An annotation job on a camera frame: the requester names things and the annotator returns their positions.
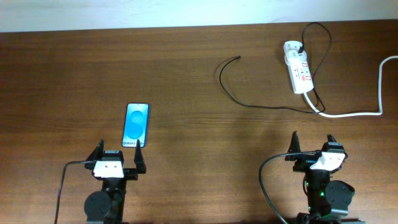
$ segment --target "blue circle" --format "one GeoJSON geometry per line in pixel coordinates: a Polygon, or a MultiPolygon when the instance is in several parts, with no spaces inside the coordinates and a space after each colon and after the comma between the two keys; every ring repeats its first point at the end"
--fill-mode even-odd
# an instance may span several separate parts
{"type": "Polygon", "coordinates": [[[138,139],[144,133],[144,115],[141,111],[133,111],[128,118],[127,136],[131,139],[138,139]]]}

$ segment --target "white power strip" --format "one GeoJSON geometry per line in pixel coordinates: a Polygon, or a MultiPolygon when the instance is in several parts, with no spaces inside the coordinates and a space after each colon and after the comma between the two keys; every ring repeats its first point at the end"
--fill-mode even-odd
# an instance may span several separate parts
{"type": "Polygon", "coordinates": [[[285,62],[289,68],[290,80],[295,94],[302,94],[313,89],[310,69],[307,63],[307,53],[299,54],[302,43],[288,41],[284,44],[285,62]]]}

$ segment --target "smartphone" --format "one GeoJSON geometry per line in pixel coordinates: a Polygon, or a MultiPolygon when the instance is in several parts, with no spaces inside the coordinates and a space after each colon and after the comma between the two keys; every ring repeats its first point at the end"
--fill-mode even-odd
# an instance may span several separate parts
{"type": "Polygon", "coordinates": [[[124,123],[123,147],[136,147],[137,139],[141,147],[145,146],[147,136],[149,105],[147,103],[129,103],[124,123]]]}

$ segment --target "black cable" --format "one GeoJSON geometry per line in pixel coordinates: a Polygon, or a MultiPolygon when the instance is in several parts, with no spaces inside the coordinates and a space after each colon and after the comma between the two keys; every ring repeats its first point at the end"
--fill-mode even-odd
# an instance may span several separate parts
{"type": "Polygon", "coordinates": [[[263,184],[263,182],[262,182],[262,176],[261,176],[262,168],[267,164],[267,162],[269,162],[269,161],[271,161],[271,160],[273,160],[273,159],[276,159],[276,158],[278,158],[278,157],[282,157],[282,156],[296,156],[296,155],[313,154],[313,153],[316,153],[316,152],[315,152],[315,151],[310,151],[310,152],[297,152],[297,153],[279,154],[279,155],[272,156],[272,157],[268,158],[268,159],[267,159],[266,161],[264,161],[264,162],[261,164],[261,166],[260,166],[260,169],[259,169],[259,182],[260,182],[260,186],[261,186],[261,189],[262,189],[262,193],[264,193],[264,196],[266,197],[269,206],[273,209],[273,211],[275,212],[275,214],[278,216],[278,218],[279,218],[279,219],[282,221],[282,223],[284,223],[284,224],[288,224],[288,223],[287,223],[287,221],[282,217],[282,215],[278,212],[278,210],[275,208],[275,205],[271,202],[271,199],[269,198],[269,196],[268,196],[268,194],[267,194],[267,192],[266,192],[266,188],[264,187],[264,184],[263,184]]]}
{"type": "Polygon", "coordinates": [[[87,163],[93,163],[94,161],[72,161],[72,162],[68,162],[67,164],[65,164],[65,166],[63,167],[63,172],[62,172],[62,177],[61,177],[61,184],[60,184],[60,188],[58,190],[58,199],[57,199],[57,208],[55,209],[55,220],[54,220],[54,224],[57,224],[58,222],[58,212],[60,210],[60,201],[61,201],[61,191],[62,191],[62,184],[63,184],[63,180],[65,179],[65,173],[67,171],[67,167],[69,165],[72,164],[87,164],[87,163]]]}
{"type": "Polygon", "coordinates": [[[304,191],[305,195],[308,196],[307,189],[305,188],[305,183],[306,183],[306,181],[305,181],[305,175],[304,175],[304,178],[303,178],[303,191],[304,191]]]}
{"type": "Polygon", "coordinates": [[[304,30],[303,30],[303,32],[302,32],[302,43],[303,43],[303,45],[301,46],[301,48],[300,48],[298,51],[300,52],[300,51],[303,51],[303,50],[304,50],[304,33],[305,33],[305,31],[307,30],[307,28],[308,28],[310,25],[313,25],[313,24],[320,25],[322,28],[324,28],[324,29],[328,32],[328,35],[329,35],[329,47],[328,47],[328,50],[326,51],[325,55],[323,56],[321,62],[320,62],[319,65],[318,65],[317,69],[314,71],[314,73],[313,73],[313,75],[312,75],[313,92],[314,92],[314,94],[315,94],[315,97],[317,98],[317,101],[319,101],[319,103],[322,105],[322,108],[323,108],[322,110],[320,110],[319,112],[313,112],[313,111],[298,110],[298,109],[290,108],[290,107],[287,107],[287,106],[259,106],[259,105],[247,105],[247,104],[245,104],[245,103],[239,102],[239,101],[236,100],[236,99],[228,92],[228,90],[224,87],[223,82],[221,81],[221,75],[222,75],[222,73],[223,73],[224,68],[227,67],[228,64],[230,64],[231,62],[233,62],[233,61],[235,61],[235,60],[237,60],[237,59],[240,59],[241,56],[236,56],[236,57],[232,58],[229,62],[227,62],[227,63],[224,65],[224,67],[223,67],[223,68],[221,69],[221,71],[220,71],[220,85],[221,85],[221,87],[224,89],[225,93],[229,96],[229,98],[230,98],[231,100],[233,100],[235,103],[237,103],[237,104],[239,104],[239,105],[241,105],[241,106],[248,107],[248,108],[285,109],[285,110],[292,110],[292,111],[297,111],[297,112],[301,112],[301,113],[308,113],[308,114],[318,114],[318,113],[324,112],[324,111],[326,110],[326,108],[325,108],[325,105],[323,104],[321,98],[319,97],[318,92],[317,92],[316,89],[315,89],[314,77],[315,77],[315,75],[317,74],[317,72],[319,71],[319,68],[321,67],[323,61],[327,58],[327,56],[328,56],[328,54],[329,54],[329,51],[330,51],[330,49],[331,49],[332,38],[331,38],[330,31],[329,31],[324,25],[320,24],[319,22],[311,22],[311,23],[309,23],[308,25],[306,25],[306,26],[304,27],[304,30]]]}

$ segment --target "wooden tabletop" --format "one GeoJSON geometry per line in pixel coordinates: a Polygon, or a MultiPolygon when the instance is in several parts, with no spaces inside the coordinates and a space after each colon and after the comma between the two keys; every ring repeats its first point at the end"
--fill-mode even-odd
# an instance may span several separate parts
{"type": "MultiPolygon", "coordinates": [[[[147,174],[127,183],[131,223],[268,223],[276,216],[258,181],[261,163],[285,153],[293,131],[303,151],[327,134],[349,158],[333,179],[356,189],[348,218],[395,223],[398,212],[398,60],[382,78],[382,116],[330,119],[232,102],[310,110],[292,91],[283,43],[306,24],[112,29],[0,34],[0,223],[53,223],[62,167],[84,160],[100,139],[121,147],[126,105],[149,103],[147,174]]],[[[333,46],[315,84],[326,112],[377,111],[379,64],[398,54],[398,21],[326,22],[333,46]]],[[[306,33],[312,70],[328,46],[306,33]]],[[[307,212],[303,174],[279,159],[263,178],[285,218],[307,212]]],[[[59,223],[84,223],[83,205],[101,182],[67,171],[59,223]]]]}

